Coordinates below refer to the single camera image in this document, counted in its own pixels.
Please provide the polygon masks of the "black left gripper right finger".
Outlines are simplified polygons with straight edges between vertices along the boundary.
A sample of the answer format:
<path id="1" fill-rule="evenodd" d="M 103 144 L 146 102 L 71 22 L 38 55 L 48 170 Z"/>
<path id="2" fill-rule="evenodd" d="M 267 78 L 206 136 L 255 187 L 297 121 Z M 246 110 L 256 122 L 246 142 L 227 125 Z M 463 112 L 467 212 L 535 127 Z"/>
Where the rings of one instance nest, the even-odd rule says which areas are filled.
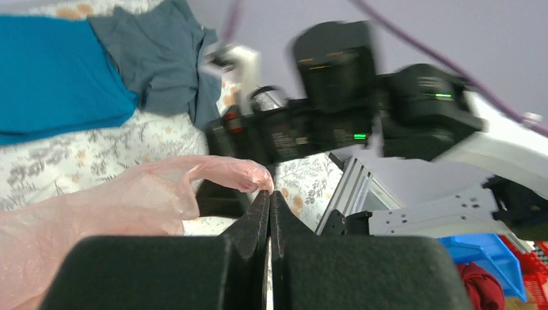
<path id="1" fill-rule="evenodd" d="M 422 237 L 318 236 L 270 197 L 275 309 L 470 309 L 443 246 Z"/>

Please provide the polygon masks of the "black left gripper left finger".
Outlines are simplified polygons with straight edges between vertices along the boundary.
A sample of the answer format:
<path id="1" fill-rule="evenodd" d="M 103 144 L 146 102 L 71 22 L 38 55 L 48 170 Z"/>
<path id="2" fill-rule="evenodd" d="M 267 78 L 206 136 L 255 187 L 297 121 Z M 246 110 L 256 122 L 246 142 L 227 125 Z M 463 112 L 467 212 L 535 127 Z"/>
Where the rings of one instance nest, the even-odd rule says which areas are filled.
<path id="1" fill-rule="evenodd" d="M 42 309 L 265 309 L 269 193 L 218 236 L 94 236 L 68 253 Z"/>

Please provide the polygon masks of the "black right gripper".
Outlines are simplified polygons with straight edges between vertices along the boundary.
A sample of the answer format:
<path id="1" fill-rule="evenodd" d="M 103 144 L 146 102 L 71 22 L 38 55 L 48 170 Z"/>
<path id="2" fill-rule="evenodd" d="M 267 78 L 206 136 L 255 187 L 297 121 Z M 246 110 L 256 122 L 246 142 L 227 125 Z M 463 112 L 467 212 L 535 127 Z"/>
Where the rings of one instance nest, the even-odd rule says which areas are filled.
<path id="1" fill-rule="evenodd" d="M 261 110 L 258 96 L 278 88 L 268 85 L 249 95 L 252 113 L 231 107 L 205 130 L 212 155 L 277 165 L 321 152 L 368 143 L 377 112 L 366 101 L 340 112 L 322 112 L 309 99 L 289 99 L 286 105 Z M 200 217 L 240 218 L 253 201 L 246 193 L 204 180 L 196 192 Z"/>

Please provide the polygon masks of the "pink plastic trash bag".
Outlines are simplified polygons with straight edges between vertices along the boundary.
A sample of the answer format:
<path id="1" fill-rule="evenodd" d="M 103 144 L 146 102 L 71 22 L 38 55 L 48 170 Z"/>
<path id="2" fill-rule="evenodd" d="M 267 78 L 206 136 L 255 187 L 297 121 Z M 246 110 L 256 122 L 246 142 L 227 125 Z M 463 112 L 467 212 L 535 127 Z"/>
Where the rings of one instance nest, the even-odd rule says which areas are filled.
<path id="1" fill-rule="evenodd" d="M 199 216 L 192 183 L 208 180 L 272 192 L 271 174 L 250 160 L 176 156 L 127 169 L 95 187 L 1 213 L 1 308 L 35 309 L 81 239 L 99 234 L 177 235 Z"/>

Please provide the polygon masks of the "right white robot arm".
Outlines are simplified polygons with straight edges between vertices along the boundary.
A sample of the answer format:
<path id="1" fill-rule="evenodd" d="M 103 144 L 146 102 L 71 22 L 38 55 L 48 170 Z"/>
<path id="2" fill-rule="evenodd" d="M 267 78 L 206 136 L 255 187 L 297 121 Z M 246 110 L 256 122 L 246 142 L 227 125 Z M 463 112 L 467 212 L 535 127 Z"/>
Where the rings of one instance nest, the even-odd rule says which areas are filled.
<path id="1" fill-rule="evenodd" d="M 480 191 L 459 192 L 420 209 L 356 215 L 347 231 L 374 235 L 514 233 L 547 239 L 547 138 L 503 116 L 479 88 L 428 64 L 378 74 L 367 21 L 315 25 L 291 43 L 306 97 L 262 110 L 258 55 L 217 43 L 204 65 L 234 71 L 237 106 L 206 129 L 213 154 L 266 166 L 345 147 L 363 150 L 372 134 L 384 158 L 455 161 L 492 173 Z"/>

